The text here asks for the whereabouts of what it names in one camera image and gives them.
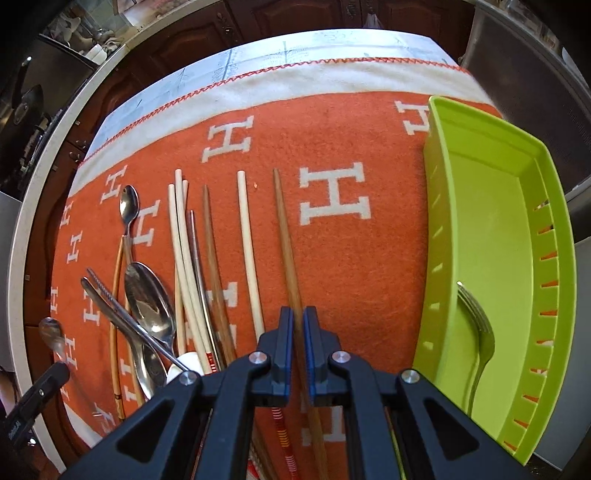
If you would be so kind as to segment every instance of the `orange blanket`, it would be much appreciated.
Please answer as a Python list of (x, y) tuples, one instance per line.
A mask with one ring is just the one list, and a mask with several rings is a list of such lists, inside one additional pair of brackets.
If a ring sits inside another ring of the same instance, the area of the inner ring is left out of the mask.
[[(152, 268), (173, 294), (167, 185), (177, 168), (189, 180), (187, 208), (196, 212), (202, 251), (201, 191), (203, 184), (210, 187), (220, 272), (239, 355), (253, 351), (256, 342), (236, 172), (246, 171), (256, 271), (270, 330), (277, 325), (280, 307), (288, 303), (272, 185), (272, 169), (278, 167), (304, 305), (315, 305), (322, 327), (336, 332), (345, 350), (363, 356), (374, 368), (396, 372), (410, 366), (427, 263), (422, 149), (428, 97), (392, 91), (325, 93), (227, 111), (156, 140), (87, 181), (70, 196), (64, 212), (53, 287), (55, 317), (69, 339), (76, 375), (95, 405), (69, 386), (64, 389), (66, 404), (99, 435), (116, 424), (108, 320), (97, 313), (79, 280), (92, 267), (110, 283), (123, 230), (118, 189), (129, 183), (137, 189), (142, 209), (134, 224), (135, 258)], [(126, 135), (116, 141), (125, 141)], [(205, 274), (209, 285), (207, 268)], [(137, 403), (123, 341), (119, 356), (129, 415)], [(314, 479), (296, 375), (293, 384), (285, 409), (288, 434), (300, 477)], [(100, 416), (93, 416), (93, 410)], [(256, 417), (275, 468), (286, 480), (289, 473), (271, 412), (258, 409)], [(339, 407), (324, 409), (322, 421), (330, 476), (345, 478)]]

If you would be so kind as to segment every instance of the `green plastic tray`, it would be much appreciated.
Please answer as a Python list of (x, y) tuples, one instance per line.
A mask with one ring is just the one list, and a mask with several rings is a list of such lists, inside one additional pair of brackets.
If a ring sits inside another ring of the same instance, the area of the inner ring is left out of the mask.
[(466, 410), (478, 344), (458, 304), (461, 281), (495, 334), (473, 419), (525, 463), (558, 398), (573, 336), (566, 201), (541, 141), (450, 99), (432, 97), (429, 108), (427, 284), (414, 366)]

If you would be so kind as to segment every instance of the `metal fork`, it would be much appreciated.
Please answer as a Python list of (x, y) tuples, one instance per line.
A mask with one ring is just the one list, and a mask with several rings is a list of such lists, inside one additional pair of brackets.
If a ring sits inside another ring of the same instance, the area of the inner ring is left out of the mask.
[(478, 368), (476, 369), (476, 375), (474, 376), (474, 382), (472, 383), (468, 408), (466, 411), (467, 415), (472, 417), (474, 396), (476, 395), (476, 389), (480, 383), (480, 378), (486, 364), (491, 361), (492, 356), (495, 354), (495, 334), (492, 331), (491, 323), (480, 306), (480, 303), (478, 303), (478, 300), (476, 300), (474, 295), (472, 295), (472, 293), (470, 293), (460, 281), (457, 283), (457, 294), (470, 313), (470, 318), (476, 329), (476, 333), (478, 334)]

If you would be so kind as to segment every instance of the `wooden cabinet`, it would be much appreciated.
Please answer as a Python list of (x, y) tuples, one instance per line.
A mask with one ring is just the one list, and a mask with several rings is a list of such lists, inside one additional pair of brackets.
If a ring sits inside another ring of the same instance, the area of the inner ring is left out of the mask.
[(242, 43), (242, 35), (223, 2), (192, 13), (131, 51), (152, 82)]
[(302, 31), (360, 28), (363, 24), (359, 0), (227, 2), (246, 41)]
[(388, 30), (432, 38), (455, 60), (466, 52), (474, 6), (463, 0), (361, 0), (361, 7)]
[(66, 140), (85, 150), (107, 115), (148, 85), (132, 59), (124, 58), (90, 97)]

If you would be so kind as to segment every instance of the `metal spoon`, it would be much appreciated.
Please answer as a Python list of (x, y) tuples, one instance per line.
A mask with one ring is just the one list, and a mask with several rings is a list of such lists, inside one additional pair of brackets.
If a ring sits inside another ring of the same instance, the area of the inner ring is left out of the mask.
[(66, 337), (60, 322), (46, 317), (39, 322), (39, 334), (43, 342), (57, 354), (62, 361), (66, 361)]
[(166, 385), (166, 370), (156, 351), (141, 339), (141, 337), (127, 325), (94, 289), (87, 278), (80, 280), (95, 305), (127, 338), (131, 347), (131, 356), (138, 376), (139, 386), (149, 400), (156, 390)]
[(125, 294), (134, 318), (172, 353), (177, 324), (158, 277), (143, 263), (130, 263), (125, 270)]
[[(68, 360), (66, 358), (66, 336), (64, 330), (61, 328), (61, 323), (55, 318), (46, 317), (39, 322), (39, 334), (43, 343), (45, 343), (53, 352), (57, 354), (59, 359), (64, 362), (68, 367)], [(88, 395), (84, 392), (84, 389), (78, 382), (78, 377), (75, 372), (70, 368), (70, 381), (69, 385), (74, 386), (77, 390), (79, 397), (82, 398), (87, 406), (90, 408), (93, 417), (100, 417), (100, 413), (96, 411), (94, 402), (91, 402)]]
[(138, 192), (136, 192), (135, 188), (133, 188), (131, 185), (126, 185), (123, 187), (123, 191), (121, 191), (121, 198), (119, 199), (119, 212), (121, 213), (123, 225), (125, 225), (123, 245), (125, 251), (125, 261), (129, 265), (131, 262), (133, 262), (133, 255), (131, 253), (131, 236), (129, 234), (129, 230), (131, 228), (131, 223), (135, 220), (139, 213)]

